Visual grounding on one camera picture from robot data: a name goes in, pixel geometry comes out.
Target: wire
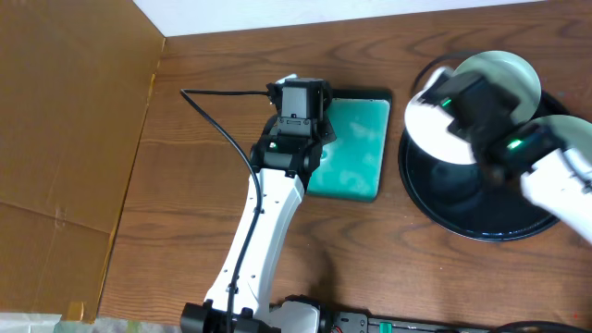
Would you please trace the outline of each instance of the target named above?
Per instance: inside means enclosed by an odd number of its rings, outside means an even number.
[[[489,333],[515,332],[517,330],[523,332],[532,332],[532,328],[536,328],[535,332],[553,332],[553,333],[590,333],[582,328],[571,327],[569,325],[551,323],[545,321],[523,321],[506,324],[504,326],[495,328]]]
[[[411,86],[411,90],[410,90],[410,97],[413,98],[416,94],[417,91],[417,86],[419,85],[419,81],[424,77],[424,75],[427,73],[428,70],[430,70],[433,66],[441,63],[442,61],[445,60],[450,60],[450,59],[466,59],[469,56],[475,56],[480,54],[482,51],[460,51],[460,52],[451,52],[445,55],[441,55],[439,57],[437,57],[436,59],[430,61],[429,64],[427,64],[424,69],[422,69],[419,74],[417,74],[417,76],[415,77],[415,80],[413,81],[413,84]]]
[[[242,161],[244,164],[249,168],[249,172],[251,173],[251,177],[253,178],[253,184],[255,186],[255,191],[257,193],[257,204],[255,206],[255,210],[253,213],[253,221],[249,226],[249,231],[247,231],[247,236],[242,244],[242,248],[240,249],[239,257],[237,258],[237,263],[234,266],[234,272],[232,273],[232,279],[230,280],[230,288],[228,289],[228,307],[227,307],[227,317],[226,317],[226,331],[228,333],[232,332],[232,313],[234,309],[234,294],[237,288],[237,280],[239,279],[239,272],[241,271],[242,260],[244,259],[244,255],[247,253],[247,248],[249,247],[249,242],[251,241],[251,237],[253,236],[253,232],[255,230],[255,226],[257,224],[257,219],[259,218],[259,213],[261,212],[261,203],[263,201],[262,194],[261,194],[261,185],[259,184],[259,179],[257,178],[257,174],[253,170],[251,163],[249,162],[249,158],[247,155],[242,151],[239,144],[232,139],[230,134],[228,134],[215,120],[213,120],[205,111],[198,106],[189,96],[189,93],[195,94],[210,94],[210,95],[221,95],[221,96],[240,96],[240,95],[263,95],[268,96],[267,92],[257,92],[257,91],[250,91],[250,92],[217,92],[217,91],[203,91],[203,90],[195,90],[195,89],[181,89],[180,91],[181,96],[185,98],[185,100],[193,106],[195,111],[197,111],[202,117],[205,118],[216,130],[218,130],[224,137],[232,144],[232,146],[237,150]]]

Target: white disc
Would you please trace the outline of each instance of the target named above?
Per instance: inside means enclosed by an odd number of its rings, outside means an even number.
[[[428,82],[433,82],[445,68],[437,69]],[[503,51],[489,51],[471,56],[454,71],[454,75],[474,70],[491,83],[509,90],[520,99],[511,113],[512,122],[528,121],[537,111],[541,96],[540,80],[535,70],[518,55]],[[418,93],[405,109],[405,128],[413,141],[426,153],[448,163],[475,163],[471,144],[448,132],[453,118],[441,107],[420,105]]]

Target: white wall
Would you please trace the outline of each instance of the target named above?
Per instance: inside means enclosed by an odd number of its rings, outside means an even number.
[[[538,0],[134,0],[166,37]]]

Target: cardboard box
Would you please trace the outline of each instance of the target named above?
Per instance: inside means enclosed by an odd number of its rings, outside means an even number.
[[[131,2],[0,2],[0,312],[91,322],[164,37]]]

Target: green led light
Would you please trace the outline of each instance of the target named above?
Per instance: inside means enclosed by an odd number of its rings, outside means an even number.
[[[508,148],[509,149],[514,149],[514,148],[518,147],[521,144],[522,144],[522,140],[514,140],[514,141],[510,142],[510,144],[508,144]]]

